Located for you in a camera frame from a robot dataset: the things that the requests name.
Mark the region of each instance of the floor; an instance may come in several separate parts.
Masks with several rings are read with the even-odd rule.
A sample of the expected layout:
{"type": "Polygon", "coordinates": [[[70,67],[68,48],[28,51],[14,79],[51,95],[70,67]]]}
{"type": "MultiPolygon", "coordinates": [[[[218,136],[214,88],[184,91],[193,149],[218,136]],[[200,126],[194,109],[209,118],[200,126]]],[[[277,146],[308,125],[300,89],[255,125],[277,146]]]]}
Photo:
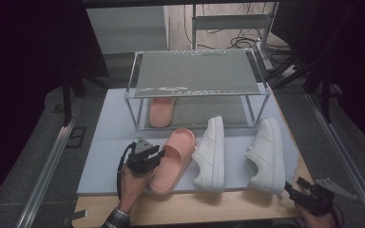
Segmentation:
{"type": "MultiPolygon", "coordinates": [[[[229,5],[223,7],[221,11],[216,6],[205,5],[204,9],[205,13],[235,13],[241,10],[245,11],[248,7],[250,7],[250,10],[254,9],[254,12],[261,12],[263,4],[253,4],[251,6],[248,6],[248,4],[229,5]]],[[[174,19],[171,19],[170,24],[170,49],[189,49],[190,44],[187,36],[185,36],[183,20],[181,20],[184,7],[170,7],[170,11],[172,10],[174,13],[170,13],[170,15],[173,15],[174,19]]],[[[202,13],[201,10],[202,6],[198,6],[197,14],[202,13]]],[[[188,33],[190,31],[190,11],[191,9],[187,6],[185,8],[185,18],[187,19],[185,25],[188,33]]],[[[227,34],[204,32],[199,34],[198,43],[212,48],[228,48],[231,46],[231,38],[237,36],[238,32],[228,31],[227,34]]],[[[247,30],[246,32],[258,33],[255,30],[247,30]]],[[[268,44],[284,45],[274,35],[269,37],[268,44]]],[[[280,56],[277,61],[284,61],[284,57],[284,55],[280,56]]],[[[114,67],[113,64],[116,59],[114,56],[106,56],[110,77],[101,80],[112,87],[123,87],[128,77],[128,68],[114,67]]],[[[365,227],[365,201],[360,197],[360,192],[352,175],[344,168],[346,164],[342,162],[340,154],[337,153],[332,141],[327,137],[310,96],[303,92],[301,86],[304,80],[304,77],[299,78],[281,89],[274,90],[281,111],[312,177],[314,179],[330,178],[347,191],[358,195],[357,200],[350,200],[342,196],[336,196],[335,198],[335,203],[344,215],[344,227],[365,227]]],[[[87,88],[86,96],[83,98],[72,96],[73,101],[79,101],[81,105],[78,115],[75,116],[73,126],[77,130],[71,133],[76,135],[80,133],[77,131],[83,131],[84,137],[66,141],[62,156],[57,166],[54,167],[55,171],[48,189],[44,192],[41,206],[38,207],[35,217],[32,217],[31,227],[69,227],[66,222],[64,224],[64,219],[69,219],[73,213],[77,201],[76,189],[106,96],[105,89],[89,81],[84,81],[84,84],[87,88]]],[[[46,160],[49,159],[51,149],[55,146],[57,137],[61,132],[64,117],[61,107],[62,89],[59,87],[47,95],[45,110],[38,124],[34,128],[21,156],[0,187],[0,227],[14,227],[19,221],[30,194],[33,192],[34,185],[38,181],[46,160]]],[[[336,99],[331,99],[330,107],[332,127],[340,137],[343,147],[352,158],[358,172],[365,180],[365,136],[341,110],[336,99]]],[[[200,226],[267,227],[271,222],[275,224],[293,223],[290,219],[279,219],[258,221],[258,223],[233,221],[232,223],[201,224],[200,226]]]]}

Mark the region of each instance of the human hand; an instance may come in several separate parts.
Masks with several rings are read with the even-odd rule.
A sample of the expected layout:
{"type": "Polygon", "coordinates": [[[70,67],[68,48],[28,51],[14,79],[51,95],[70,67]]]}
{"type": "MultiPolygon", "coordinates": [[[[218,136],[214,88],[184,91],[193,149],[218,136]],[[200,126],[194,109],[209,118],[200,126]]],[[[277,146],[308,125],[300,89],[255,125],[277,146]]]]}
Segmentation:
{"type": "Polygon", "coordinates": [[[137,176],[124,165],[121,172],[121,199],[117,206],[120,211],[127,214],[131,212],[133,204],[144,191],[152,172],[137,176]]]}
{"type": "Polygon", "coordinates": [[[306,208],[295,203],[296,208],[306,223],[307,228],[335,228],[334,217],[331,213],[317,217],[310,214],[306,208]]]}

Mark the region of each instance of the glass shelf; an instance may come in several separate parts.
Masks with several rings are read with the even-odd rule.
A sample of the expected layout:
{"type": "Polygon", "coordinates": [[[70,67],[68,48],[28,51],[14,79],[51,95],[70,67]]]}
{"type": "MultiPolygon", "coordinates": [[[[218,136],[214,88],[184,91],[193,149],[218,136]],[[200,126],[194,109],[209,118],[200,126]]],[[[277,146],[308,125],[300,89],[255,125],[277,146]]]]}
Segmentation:
{"type": "Polygon", "coordinates": [[[148,123],[151,99],[176,98],[166,128],[207,127],[221,115],[225,127],[253,127],[270,90],[252,49],[140,51],[125,92],[137,129],[148,123]]]}

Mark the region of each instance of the pink slipper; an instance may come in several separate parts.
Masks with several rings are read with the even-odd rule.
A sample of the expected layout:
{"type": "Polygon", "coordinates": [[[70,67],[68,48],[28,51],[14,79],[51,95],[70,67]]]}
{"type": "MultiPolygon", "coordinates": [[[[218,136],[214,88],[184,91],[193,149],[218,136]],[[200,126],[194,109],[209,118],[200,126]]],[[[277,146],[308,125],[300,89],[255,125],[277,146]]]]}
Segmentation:
{"type": "Polygon", "coordinates": [[[176,129],[164,144],[165,155],[153,171],[150,188],[154,193],[166,195],[179,182],[195,150],[195,136],[186,128],[176,129]]]}
{"type": "Polygon", "coordinates": [[[150,107],[150,125],[165,127],[171,123],[176,98],[153,98],[150,107]]]}

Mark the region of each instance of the white sneaker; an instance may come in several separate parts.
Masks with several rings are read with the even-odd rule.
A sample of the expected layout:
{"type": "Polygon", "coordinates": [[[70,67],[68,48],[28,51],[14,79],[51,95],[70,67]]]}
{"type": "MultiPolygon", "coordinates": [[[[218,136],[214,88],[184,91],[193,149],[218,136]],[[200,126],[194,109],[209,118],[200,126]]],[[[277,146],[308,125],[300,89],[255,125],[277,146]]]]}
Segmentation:
{"type": "Polygon", "coordinates": [[[256,174],[250,180],[250,187],[280,194],[284,189],[285,172],[280,127],[274,118],[260,121],[256,139],[247,148],[247,158],[256,174]]]}
{"type": "Polygon", "coordinates": [[[192,158],[200,166],[201,172],[194,179],[198,188],[224,191],[224,131],[221,116],[208,121],[201,145],[196,148],[192,158]]]}

